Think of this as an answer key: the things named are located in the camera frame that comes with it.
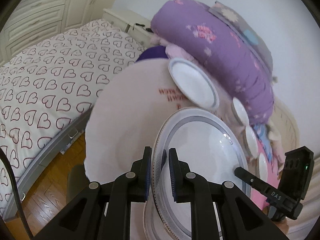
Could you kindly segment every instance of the red writing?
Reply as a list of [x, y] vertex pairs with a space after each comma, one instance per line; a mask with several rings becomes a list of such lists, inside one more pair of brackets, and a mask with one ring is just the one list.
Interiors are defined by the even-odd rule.
[[172, 101], [183, 101], [183, 100], [187, 100], [187, 98], [185, 97], [185, 95], [172, 95], [172, 96], [167, 96], [167, 99], [169, 102]]
[[171, 95], [171, 94], [176, 94], [177, 91], [175, 89], [171, 89], [171, 88], [169, 88], [169, 89], [167, 89], [167, 88], [159, 88], [159, 93], [161, 95], [169, 95], [169, 94]]

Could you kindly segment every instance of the white wardrobe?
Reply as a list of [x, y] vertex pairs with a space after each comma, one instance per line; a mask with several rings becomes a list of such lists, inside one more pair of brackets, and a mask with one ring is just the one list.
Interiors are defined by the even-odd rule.
[[24, 48], [102, 18], [115, 0], [22, 0], [0, 33], [0, 65]]

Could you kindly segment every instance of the bed frame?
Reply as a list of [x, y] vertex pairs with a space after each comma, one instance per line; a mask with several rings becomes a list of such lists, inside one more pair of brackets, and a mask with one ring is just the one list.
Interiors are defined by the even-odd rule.
[[[36, 182], [40, 174], [49, 165], [49, 163], [63, 150], [74, 138], [79, 136], [85, 129], [89, 120], [91, 110], [79, 116], [64, 130], [58, 133], [38, 154], [29, 165], [25, 173], [20, 177], [17, 186], [21, 201], [25, 198], [31, 186]], [[17, 206], [11, 194], [6, 210], [3, 214], [3, 220], [14, 217], [17, 213]]]

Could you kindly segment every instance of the blue pattern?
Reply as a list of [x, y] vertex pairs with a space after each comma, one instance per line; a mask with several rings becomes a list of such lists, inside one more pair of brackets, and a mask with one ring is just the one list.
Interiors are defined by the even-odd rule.
[[264, 149], [264, 152], [267, 155], [268, 162], [271, 163], [271, 160], [272, 160], [272, 147], [271, 147], [268, 135], [267, 135], [268, 131], [267, 131], [266, 125], [259, 123], [259, 124], [256, 124], [256, 125], [252, 126], [252, 128], [255, 131], [255, 133], [256, 133], [256, 135], [258, 137], [258, 140], [261, 143], [261, 145], [262, 145], [262, 147]]
[[258, 45], [259, 41], [256, 35], [254, 35], [254, 33], [252, 33], [250, 30], [245, 30], [243, 32], [244, 36], [247, 37], [248, 41], [253, 44], [253, 45]]

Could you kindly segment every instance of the bed sheet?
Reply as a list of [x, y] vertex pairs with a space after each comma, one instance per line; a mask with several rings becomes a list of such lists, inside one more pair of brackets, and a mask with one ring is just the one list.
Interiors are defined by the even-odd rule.
[[[103, 19], [31, 46], [0, 67], [0, 147], [16, 180], [44, 146], [93, 106], [144, 47]], [[12, 188], [0, 162], [0, 214]]]

